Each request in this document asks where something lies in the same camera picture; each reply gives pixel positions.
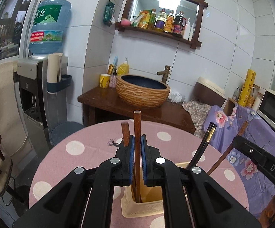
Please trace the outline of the person's right hand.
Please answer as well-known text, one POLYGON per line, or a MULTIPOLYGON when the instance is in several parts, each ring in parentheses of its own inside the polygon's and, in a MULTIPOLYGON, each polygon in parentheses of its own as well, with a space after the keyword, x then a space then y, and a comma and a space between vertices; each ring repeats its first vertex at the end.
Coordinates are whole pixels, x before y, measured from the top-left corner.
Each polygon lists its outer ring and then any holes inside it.
POLYGON ((258 219, 262 228, 267 228, 275 220, 275 195, 269 201, 268 205, 261 212, 260 218, 258 219))

